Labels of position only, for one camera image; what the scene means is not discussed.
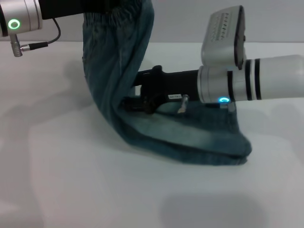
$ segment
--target denim pants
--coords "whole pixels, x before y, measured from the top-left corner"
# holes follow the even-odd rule
[[[111,13],[85,14],[85,78],[98,109],[130,145],[189,164],[244,164],[251,145],[239,131],[235,104],[231,109],[190,102],[184,114],[177,113],[178,103],[164,104],[152,115],[121,108],[141,66],[153,21],[151,0],[126,0]]]

